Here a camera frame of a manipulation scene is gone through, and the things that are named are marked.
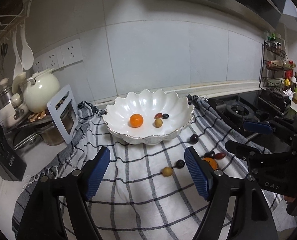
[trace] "wall socket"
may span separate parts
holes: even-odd
[[[46,68],[43,68],[43,57],[39,56],[37,58],[34,59],[34,63],[33,63],[33,70],[34,72],[41,72]]]
[[[59,47],[44,53],[43,58],[47,68],[58,69],[64,66],[62,52]]]
[[[61,46],[64,66],[83,60],[80,40],[70,41]]]

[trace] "blue gripper pad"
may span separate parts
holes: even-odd
[[[202,162],[199,155],[193,147],[188,147],[184,151],[184,161],[193,179],[194,185],[200,196],[208,201],[210,190],[213,186],[213,178],[202,171],[201,165],[198,160]]]
[[[88,161],[82,171],[86,176],[86,189],[84,192],[85,198],[90,200],[96,195],[96,192],[101,184],[106,169],[110,162],[110,151],[107,147],[102,147],[95,158]]]
[[[243,128],[250,132],[256,132],[260,134],[271,134],[273,129],[269,123],[244,121]]]

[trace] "black metal shelf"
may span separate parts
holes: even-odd
[[[277,56],[282,57],[283,59],[285,59],[285,57],[287,55],[284,50],[268,45],[267,41],[264,41],[264,47],[266,50],[276,54]]]
[[[287,55],[284,50],[268,45],[267,41],[264,41],[263,43],[262,53],[263,57],[260,75],[260,88],[269,88],[282,94],[282,89],[284,88],[283,78],[285,76],[285,71],[292,69],[292,66],[281,66],[273,63],[272,61],[288,61]]]

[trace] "small round fruit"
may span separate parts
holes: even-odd
[[[211,167],[213,168],[213,170],[217,170],[218,169],[218,165],[217,165],[216,160],[214,160],[212,158],[209,158],[209,157],[202,158],[202,160],[207,161],[211,165]]]
[[[164,177],[169,177],[172,175],[172,173],[173,173],[173,170],[170,167],[165,167],[164,169],[162,169],[162,175]]]
[[[196,144],[199,141],[199,137],[197,134],[192,134],[190,137],[190,143],[191,144]]]
[[[162,119],[167,119],[168,117],[169,117],[168,114],[163,114],[163,115],[162,115]]]
[[[158,113],[158,114],[156,114],[155,116],[154,116],[154,119],[159,119],[159,118],[161,118],[162,117],[162,113]]]
[[[161,119],[156,119],[156,120],[154,121],[154,125],[155,125],[155,127],[157,127],[157,128],[160,128],[160,127],[162,126],[162,124],[163,124],[163,121],[162,121]]]
[[[176,165],[175,165],[178,169],[181,169],[181,168],[183,168],[184,166],[185,166],[185,161],[183,161],[183,160],[178,160],[177,162],[176,162]]]
[[[225,156],[226,156],[226,153],[217,153],[217,154],[215,154],[214,159],[216,159],[216,160],[221,160],[221,159],[223,159]]]
[[[215,153],[214,153],[213,151],[210,151],[210,152],[208,152],[208,153],[205,153],[205,154],[204,154],[204,157],[209,157],[209,158],[214,159],[214,157],[215,157]]]
[[[130,117],[130,125],[134,128],[140,127],[143,124],[143,116],[140,114],[133,114]]]

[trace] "white teapot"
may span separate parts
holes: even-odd
[[[34,73],[26,79],[26,72],[18,74],[12,85],[13,96],[12,104],[18,104],[18,86],[23,85],[23,99],[27,108],[34,112],[40,113],[47,109],[48,101],[59,91],[59,81],[52,74],[54,68],[46,69],[42,72]]]

